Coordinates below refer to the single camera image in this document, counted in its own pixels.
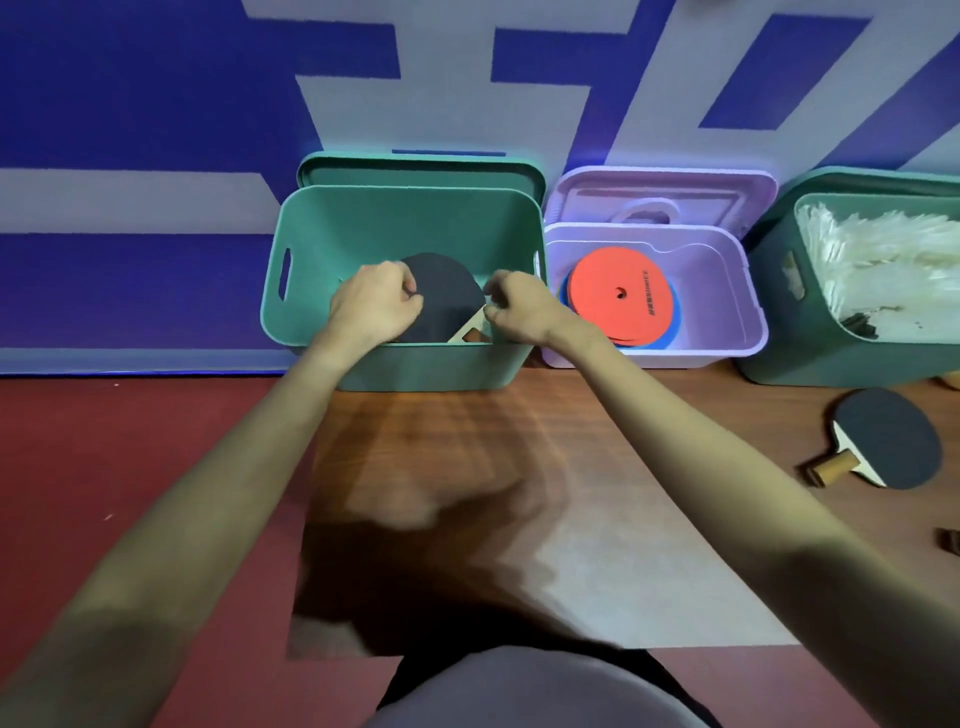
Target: bin handle hole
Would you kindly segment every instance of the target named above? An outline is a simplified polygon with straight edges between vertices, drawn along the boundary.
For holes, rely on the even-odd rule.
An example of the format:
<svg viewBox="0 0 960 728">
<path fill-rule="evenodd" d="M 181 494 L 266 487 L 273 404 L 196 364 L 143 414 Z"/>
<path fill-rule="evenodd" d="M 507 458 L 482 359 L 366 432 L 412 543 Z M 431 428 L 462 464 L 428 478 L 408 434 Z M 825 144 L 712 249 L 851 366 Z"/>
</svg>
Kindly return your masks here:
<svg viewBox="0 0 960 728">
<path fill-rule="evenodd" d="M 287 300 L 287 280 L 290 278 L 290 264 L 293 262 L 293 254 L 287 248 L 283 252 L 283 263 L 280 265 L 280 280 L 276 292 L 281 301 Z"/>
<path fill-rule="evenodd" d="M 680 208 L 673 200 L 665 197 L 642 197 L 631 200 L 621 207 L 610 219 L 612 223 L 653 223 L 654 225 L 676 225 L 681 221 Z"/>
<path fill-rule="evenodd" d="M 802 301 L 806 295 L 806 288 L 804 286 L 804 279 L 800 276 L 800 266 L 797 265 L 797 258 L 794 257 L 793 251 L 788 251 L 783 257 L 783 263 L 780 269 L 786 278 L 786 289 L 793 294 L 793 297 L 797 299 L 797 301 Z"/>
</svg>

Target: forearm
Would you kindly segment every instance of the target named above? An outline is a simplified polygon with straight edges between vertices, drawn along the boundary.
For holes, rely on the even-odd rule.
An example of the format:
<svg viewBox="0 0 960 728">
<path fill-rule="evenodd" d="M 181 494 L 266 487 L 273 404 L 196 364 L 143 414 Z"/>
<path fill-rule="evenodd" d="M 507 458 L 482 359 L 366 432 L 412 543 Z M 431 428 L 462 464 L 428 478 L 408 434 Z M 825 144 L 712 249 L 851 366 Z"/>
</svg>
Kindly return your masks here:
<svg viewBox="0 0 960 728">
<path fill-rule="evenodd" d="M 955 613 L 610 342 L 578 332 L 558 346 L 708 543 L 882 725 L 955 714 Z"/>
<path fill-rule="evenodd" d="M 761 576 L 804 548 L 852 537 L 780 468 L 602 335 L 576 329 L 559 346 L 663 489 L 743 578 Z"/>
<path fill-rule="evenodd" d="M 276 508 L 343 374 L 304 357 L 101 561 L 66 615 L 110 610 L 203 624 Z"/>
</svg>

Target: lavender storage bin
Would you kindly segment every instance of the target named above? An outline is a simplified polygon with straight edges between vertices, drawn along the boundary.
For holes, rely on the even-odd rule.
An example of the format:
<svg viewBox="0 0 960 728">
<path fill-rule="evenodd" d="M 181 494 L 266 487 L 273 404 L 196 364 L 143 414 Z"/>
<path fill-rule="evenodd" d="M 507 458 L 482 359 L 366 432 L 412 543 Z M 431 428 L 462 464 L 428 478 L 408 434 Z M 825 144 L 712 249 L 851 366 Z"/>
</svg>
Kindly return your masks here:
<svg viewBox="0 0 960 728">
<path fill-rule="evenodd" d="M 665 349 L 622 349 L 644 369 L 692 369 L 749 356 L 767 323 L 739 238 L 777 197 L 765 172 L 581 167 L 563 175 L 544 208 L 546 281 L 556 295 L 584 255 L 633 248 L 660 266 L 682 319 Z M 548 349 L 551 367 L 572 366 Z"/>
</svg>

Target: wooden floor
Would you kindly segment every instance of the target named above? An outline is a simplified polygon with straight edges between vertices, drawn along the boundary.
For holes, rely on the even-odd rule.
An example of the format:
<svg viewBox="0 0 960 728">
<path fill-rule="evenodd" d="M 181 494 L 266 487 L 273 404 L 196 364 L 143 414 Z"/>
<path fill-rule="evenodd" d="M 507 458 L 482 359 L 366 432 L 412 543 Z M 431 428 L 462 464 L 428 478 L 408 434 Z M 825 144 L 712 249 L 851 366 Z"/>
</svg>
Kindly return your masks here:
<svg viewBox="0 0 960 728">
<path fill-rule="evenodd" d="M 754 385 L 729 362 L 654 376 L 789 472 L 826 451 L 824 412 L 842 394 Z M 849 475 L 817 497 L 960 607 L 960 558 L 933 538 L 960 527 L 960 392 L 898 389 L 940 433 L 943 470 L 911 492 Z M 574 371 L 524 368 L 495 392 L 338 393 L 314 478 L 290 657 L 402 654 L 477 600 L 625 646 L 794 642 Z"/>
</svg>

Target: person's arm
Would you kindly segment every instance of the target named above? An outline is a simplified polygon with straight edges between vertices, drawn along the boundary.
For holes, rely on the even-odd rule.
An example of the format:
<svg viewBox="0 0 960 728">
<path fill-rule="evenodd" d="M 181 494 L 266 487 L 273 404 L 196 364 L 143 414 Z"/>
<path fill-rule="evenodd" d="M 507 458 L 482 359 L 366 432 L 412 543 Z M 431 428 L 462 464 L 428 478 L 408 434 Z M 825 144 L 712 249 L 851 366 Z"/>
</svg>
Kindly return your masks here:
<svg viewBox="0 0 960 728">
<path fill-rule="evenodd" d="M 0 725 L 146 726 L 273 513 L 340 378 L 422 308 L 405 265 L 364 266 L 303 357 L 97 565 L 0 699 Z"/>
<path fill-rule="evenodd" d="M 960 716 L 960 615 L 886 563 L 808 491 L 672 394 L 539 279 L 497 273 L 487 316 L 572 362 L 716 552 L 884 726 Z"/>
</svg>

